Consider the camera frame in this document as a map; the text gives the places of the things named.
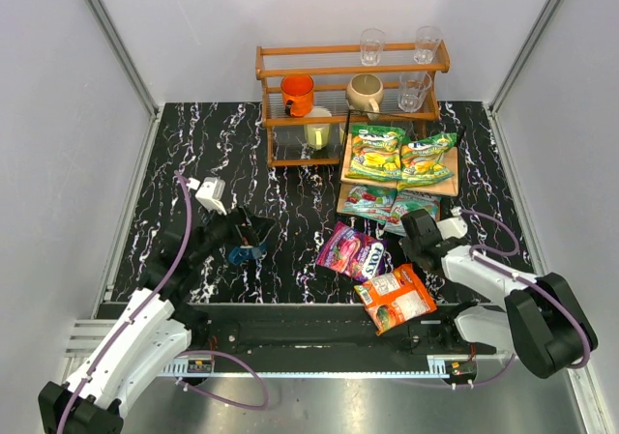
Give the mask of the blue mug cream inside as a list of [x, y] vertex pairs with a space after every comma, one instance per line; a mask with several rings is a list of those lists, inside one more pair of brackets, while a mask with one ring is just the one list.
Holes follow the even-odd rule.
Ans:
[[236, 246], [227, 256], [227, 260], [232, 265], [240, 265], [248, 261], [262, 259], [266, 255], [267, 243], [259, 246]]

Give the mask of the teal mint candy bag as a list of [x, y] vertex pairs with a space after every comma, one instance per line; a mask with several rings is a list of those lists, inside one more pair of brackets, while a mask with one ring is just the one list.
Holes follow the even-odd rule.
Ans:
[[385, 222], [391, 214], [397, 194], [395, 188], [357, 185], [348, 192], [342, 212]]
[[441, 197], [414, 191], [402, 191], [396, 196], [395, 202], [388, 213], [384, 230], [391, 234], [405, 236], [402, 217], [408, 213], [425, 210], [437, 221], [439, 219]]

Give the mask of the green yellow candy bag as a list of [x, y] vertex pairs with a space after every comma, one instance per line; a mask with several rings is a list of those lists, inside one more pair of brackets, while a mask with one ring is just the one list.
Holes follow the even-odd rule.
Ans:
[[354, 123], [345, 176], [373, 181], [399, 180], [400, 148], [405, 135], [406, 131], [398, 127]]

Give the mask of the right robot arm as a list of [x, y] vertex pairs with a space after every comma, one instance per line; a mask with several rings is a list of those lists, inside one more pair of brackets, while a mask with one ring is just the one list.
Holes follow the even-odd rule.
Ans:
[[420, 209], [401, 219], [400, 245], [410, 260], [488, 300], [453, 318], [459, 336], [514, 354], [542, 379], [585, 367], [598, 338], [567, 279], [519, 271], [496, 261], [500, 250], [469, 245], [466, 214], [455, 208], [451, 217], [436, 221]]

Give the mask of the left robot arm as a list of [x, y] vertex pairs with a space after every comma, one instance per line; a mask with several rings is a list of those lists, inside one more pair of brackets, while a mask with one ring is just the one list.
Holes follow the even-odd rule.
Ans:
[[234, 345], [210, 332], [207, 312], [189, 305], [205, 260], [225, 249], [231, 265], [261, 258], [275, 223], [239, 207], [199, 225], [166, 231], [111, 330], [64, 383], [38, 396], [46, 433], [119, 433], [130, 408], [159, 376], [189, 390], [216, 359], [236, 362]]

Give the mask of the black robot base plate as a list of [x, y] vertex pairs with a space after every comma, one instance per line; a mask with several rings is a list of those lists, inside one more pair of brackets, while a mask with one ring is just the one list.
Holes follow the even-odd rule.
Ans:
[[489, 355], [494, 349], [457, 336], [455, 308], [414, 318], [381, 335], [360, 304], [181, 304], [171, 318], [192, 332], [192, 349], [240, 354], [257, 348], [386, 348], [405, 353]]

